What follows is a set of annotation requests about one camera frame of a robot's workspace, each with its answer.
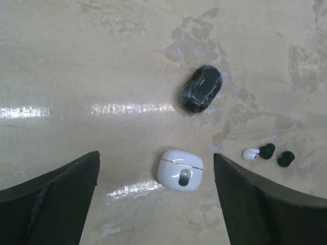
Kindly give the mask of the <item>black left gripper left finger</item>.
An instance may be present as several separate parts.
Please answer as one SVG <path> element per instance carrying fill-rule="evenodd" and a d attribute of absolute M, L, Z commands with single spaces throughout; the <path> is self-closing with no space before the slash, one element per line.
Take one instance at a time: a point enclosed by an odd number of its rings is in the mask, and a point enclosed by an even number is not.
<path fill-rule="evenodd" d="M 1 190 L 1 244 L 79 244 L 100 153 Z"/>

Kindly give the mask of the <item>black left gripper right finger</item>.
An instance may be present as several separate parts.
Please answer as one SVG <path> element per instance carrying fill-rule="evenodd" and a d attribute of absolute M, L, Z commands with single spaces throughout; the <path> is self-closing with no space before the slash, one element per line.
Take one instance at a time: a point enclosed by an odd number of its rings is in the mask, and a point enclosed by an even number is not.
<path fill-rule="evenodd" d="M 282 186 L 214 154 L 231 244 L 326 244 L 326 199 Z"/>

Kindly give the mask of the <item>white wireless earbud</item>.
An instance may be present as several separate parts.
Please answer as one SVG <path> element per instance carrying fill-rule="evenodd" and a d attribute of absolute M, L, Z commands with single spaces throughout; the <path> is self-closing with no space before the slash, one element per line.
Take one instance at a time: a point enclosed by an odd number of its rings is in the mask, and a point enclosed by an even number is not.
<path fill-rule="evenodd" d="M 247 148 L 243 151 L 242 157 L 245 160 L 256 160 L 260 153 L 260 149 Z"/>

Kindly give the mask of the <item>white earbud charging case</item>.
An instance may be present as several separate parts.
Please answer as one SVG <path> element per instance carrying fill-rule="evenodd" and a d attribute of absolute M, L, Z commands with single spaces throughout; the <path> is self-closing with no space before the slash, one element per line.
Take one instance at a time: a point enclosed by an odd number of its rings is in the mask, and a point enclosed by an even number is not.
<path fill-rule="evenodd" d="M 163 153 L 157 172 L 158 182 L 171 190 L 190 192 L 199 188 L 204 163 L 195 154 L 172 149 Z"/>

